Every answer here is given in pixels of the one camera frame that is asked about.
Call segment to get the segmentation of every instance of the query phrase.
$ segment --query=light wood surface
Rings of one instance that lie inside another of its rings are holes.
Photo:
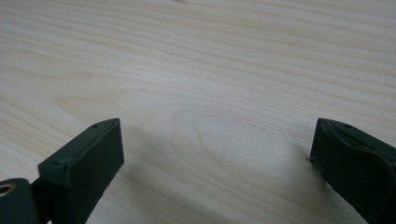
[[[0,0],[0,179],[120,118],[88,223],[364,223],[308,157],[319,117],[396,146],[396,2]]]

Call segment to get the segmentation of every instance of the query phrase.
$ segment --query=wooden table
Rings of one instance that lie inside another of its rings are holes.
[[[88,223],[364,223],[317,118],[396,146],[394,1],[1,0],[0,50],[0,179],[120,118]]]

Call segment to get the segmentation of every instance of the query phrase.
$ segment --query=clamp jaw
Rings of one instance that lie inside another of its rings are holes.
[[[369,224],[396,223],[396,148],[348,124],[318,119],[309,160]]]
[[[96,123],[38,164],[33,184],[0,182],[0,223],[85,223],[123,163],[120,120]]]

